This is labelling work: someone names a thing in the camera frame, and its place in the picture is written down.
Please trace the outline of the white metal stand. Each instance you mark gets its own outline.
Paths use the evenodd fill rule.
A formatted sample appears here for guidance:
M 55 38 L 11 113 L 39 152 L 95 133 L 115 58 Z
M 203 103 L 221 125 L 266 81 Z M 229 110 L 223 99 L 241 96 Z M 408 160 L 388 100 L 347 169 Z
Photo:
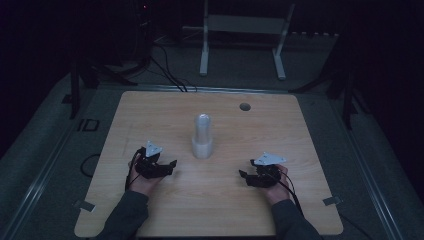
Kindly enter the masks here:
M 209 0 L 204 0 L 203 46 L 201 51 L 199 74 L 201 76 L 206 76 L 208 74 L 208 34 L 210 32 L 224 31 L 248 34 L 268 34 L 279 36 L 279 42 L 276 47 L 272 49 L 272 55 L 278 79 L 285 80 L 286 73 L 283 66 L 282 50 L 288 35 L 295 7 L 296 5 L 291 3 L 288 6 L 287 14 L 284 18 L 217 15 L 209 13 Z

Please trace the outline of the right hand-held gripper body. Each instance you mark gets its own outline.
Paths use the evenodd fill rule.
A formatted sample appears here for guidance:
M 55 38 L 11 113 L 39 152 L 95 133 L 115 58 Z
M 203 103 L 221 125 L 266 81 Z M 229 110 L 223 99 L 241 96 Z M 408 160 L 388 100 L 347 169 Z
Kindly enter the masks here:
M 263 182 L 264 187 L 272 187 L 279 182 L 280 171 L 277 165 L 285 162 L 284 157 L 267 152 L 250 161 L 251 165 L 256 168 L 257 179 Z

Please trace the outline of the person's left hand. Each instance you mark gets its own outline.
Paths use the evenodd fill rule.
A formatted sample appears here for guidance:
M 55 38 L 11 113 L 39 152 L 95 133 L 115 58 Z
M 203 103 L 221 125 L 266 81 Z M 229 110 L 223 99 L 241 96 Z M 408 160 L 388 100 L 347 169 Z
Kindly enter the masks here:
M 140 175 L 134 167 L 131 168 L 131 173 L 129 176 L 129 186 L 128 189 L 133 192 L 144 194 L 148 197 L 154 192 L 156 186 L 163 180 L 161 178 L 151 178 L 146 179 Z

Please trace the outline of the black metal stand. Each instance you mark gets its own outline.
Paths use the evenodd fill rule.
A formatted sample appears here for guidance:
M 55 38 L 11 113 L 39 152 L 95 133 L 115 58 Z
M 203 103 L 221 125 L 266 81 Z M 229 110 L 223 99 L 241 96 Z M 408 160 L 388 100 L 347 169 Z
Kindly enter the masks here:
M 302 94 L 326 81 L 330 81 L 330 85 L 325 92 L 328 99 L 336 100 L 338 97 L 343 96 L 342 121 L 345 127 L 351 130 L 351 115 L 356 113 L 353 105 L 354 75 L 352 71 L 343 69 L 330 71 L 301 87 L 290 89 L 289 93 Z
M 126 80 L 124 77 L 120 76 L 117 73 L 114 73 L 112 70 L 108 69 L 105 65 L 100 64 L 99 62 L 90 59 L 74 59 L 71 61 L 70 65 L 70 89 L 71 93 L 66 97 L 66 100 L 71 104 L 71 114 L 70 118 L 74 119 L 80 109 L 80 73 L 84 66 L 95 67 L 101 73 L 104 73 L 111 77 L 113 80 L 117 81 L 126 86 L 136 86 L 136 83 Z

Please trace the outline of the white plastic cup stack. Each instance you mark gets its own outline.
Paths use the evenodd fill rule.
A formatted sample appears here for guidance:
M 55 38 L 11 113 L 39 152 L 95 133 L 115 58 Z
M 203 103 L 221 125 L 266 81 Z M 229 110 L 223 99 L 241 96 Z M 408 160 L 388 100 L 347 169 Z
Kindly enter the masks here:
M 213 151 L 211 134 L 211 118 L 200 114 L 194 119 L 194 134 L 192 136 L 192 152 L 197 159 L 208 159 Z

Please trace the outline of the dark equipment with red light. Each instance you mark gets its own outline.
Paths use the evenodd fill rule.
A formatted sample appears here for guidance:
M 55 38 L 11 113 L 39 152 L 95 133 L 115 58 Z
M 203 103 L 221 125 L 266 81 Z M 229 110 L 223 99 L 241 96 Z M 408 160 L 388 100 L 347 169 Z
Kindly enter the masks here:
M 134 57 L 144 61 L 150 57 L 152 48 L 152 0 L 132 0 L 132 3 L 136 23 Z

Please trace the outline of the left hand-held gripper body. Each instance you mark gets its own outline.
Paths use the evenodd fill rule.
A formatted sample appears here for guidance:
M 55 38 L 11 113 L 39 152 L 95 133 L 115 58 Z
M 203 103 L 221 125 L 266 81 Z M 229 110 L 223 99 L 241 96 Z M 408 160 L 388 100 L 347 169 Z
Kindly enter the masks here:
M 135 170 L 146 179 L 163 177 L 163 171 L 168 167 L 158 164 L 162 151 L 162 147 L 148 141 L 135 153 Z

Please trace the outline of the person's right hand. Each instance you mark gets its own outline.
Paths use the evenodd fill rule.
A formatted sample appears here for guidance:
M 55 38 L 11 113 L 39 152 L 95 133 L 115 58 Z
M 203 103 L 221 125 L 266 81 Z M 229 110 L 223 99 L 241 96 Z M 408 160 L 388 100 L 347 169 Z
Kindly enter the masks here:
M 291 199 L 291 193 L 288 190 L 289 183 L 287 181 L 288 169 L 282 165 L 277 165 L 277 168 L 280 171 L 280 182 L 272 187 L 261 190 L 270 205 Z

